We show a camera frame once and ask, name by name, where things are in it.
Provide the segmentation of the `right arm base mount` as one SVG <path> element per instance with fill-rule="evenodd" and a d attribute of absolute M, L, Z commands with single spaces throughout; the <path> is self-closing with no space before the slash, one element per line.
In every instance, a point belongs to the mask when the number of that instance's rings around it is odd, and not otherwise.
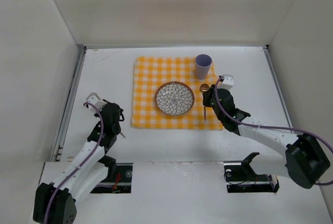
<path fill-rule="evenodd" d="M 276 176 L 257 175 L 241 162 L 224 163 L 223 177 L 228 193 L 277 193 L 280 188 Z"/>

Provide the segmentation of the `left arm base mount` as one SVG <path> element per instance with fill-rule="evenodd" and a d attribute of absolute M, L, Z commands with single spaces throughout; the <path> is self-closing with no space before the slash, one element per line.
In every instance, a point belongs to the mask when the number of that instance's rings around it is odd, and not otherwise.
<path fill-rule="evenodd" d="M 133 164 L 119 163 L 112 176 L 98 183 L 91 194 L 130 194 L 132 190 Z"/>

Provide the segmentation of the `floral patterned ceramic plate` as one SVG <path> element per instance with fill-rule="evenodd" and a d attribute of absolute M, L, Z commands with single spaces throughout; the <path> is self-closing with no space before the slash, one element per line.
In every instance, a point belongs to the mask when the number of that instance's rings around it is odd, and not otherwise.
<path fill-rule="evenodd" d="M 165 115 L 178 117 L 187 114 L 192 109 L 195 95 L 185 83 L 171 81 L 164 83 L 156 90 L 154 102 Z"/>

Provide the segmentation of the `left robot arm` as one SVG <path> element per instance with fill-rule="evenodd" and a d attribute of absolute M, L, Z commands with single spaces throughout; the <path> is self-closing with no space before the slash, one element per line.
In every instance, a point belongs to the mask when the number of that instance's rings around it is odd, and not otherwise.
<path fill-rule="evenodd" d="M 116 160 L 107 153 L 121 133 L 123 109 L 107 100 L 87 101 L 84 106 L 95 110 L 99 122 L 69 166 L 55 180 L 37 187 L 32 216 L 37 223 L 74 223 L 77 205 L 115 173 Z"/>

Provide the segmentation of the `lilac plastic cup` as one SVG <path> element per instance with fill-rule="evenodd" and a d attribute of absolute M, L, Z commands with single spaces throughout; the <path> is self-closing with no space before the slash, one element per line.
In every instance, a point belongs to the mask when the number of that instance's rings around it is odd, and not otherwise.
<path fill-rule="evenodd" d="M 212 59 L 209 55 L 200 54 L 195 58 L 195 75 L 199 80 L 204 80 L 208 75 L 212 64 Z"/>

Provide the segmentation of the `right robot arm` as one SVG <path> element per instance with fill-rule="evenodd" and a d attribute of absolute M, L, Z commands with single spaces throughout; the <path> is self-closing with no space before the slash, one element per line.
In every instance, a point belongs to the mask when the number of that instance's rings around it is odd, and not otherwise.
<path fill-rule="evenodd" d="M 258 174 L 272 173 L 290 178 L 298 186 L 310 189 L 330 168 L 330 161 L 320 146 L 322 140 L 313 133 L 287 127 L 265 126 L 248 113 L 236 108 L 226 89 L 202 84 L 203 106 L 212 108 L 223 127 L 238 136 L 255 140 L 276 151 L 281 159 L 270 157 L 260 161 L 252 153 L 244 163 Z"/>

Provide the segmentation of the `yellow white checkered cloth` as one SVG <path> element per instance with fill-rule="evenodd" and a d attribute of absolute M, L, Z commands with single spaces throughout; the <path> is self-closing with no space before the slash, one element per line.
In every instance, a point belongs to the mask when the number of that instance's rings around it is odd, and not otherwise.
<path fill-rule="evenodd" d="M 203 110 L 203 83 L 212 85 L 218 76 L 211 65 L 203 81 L 195 76 L 195 57 L 138 57 L 135 62 L 131 124 L 148 129 L 222 130 L 211 108 Z M 167 82 L 178 81 L 189 86 L 194 93 L 194 105 L 183 116 L 168 116 L 155 104 L 157 89 Z"/>

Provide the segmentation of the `copper spoon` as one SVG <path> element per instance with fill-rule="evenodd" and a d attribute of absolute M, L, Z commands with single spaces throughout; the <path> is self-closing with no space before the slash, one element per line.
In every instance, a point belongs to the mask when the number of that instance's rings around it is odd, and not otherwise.
<path fill-rule="evenodd" d="M 210 87 L 207 84 L 202 84 L 199 88 L 200 92 L 203 94 L 207 91 L 209 91 Z M 203 113 L 204 113 L 204 121 L 206 121 L 206 107 L 203 106 Z"/>

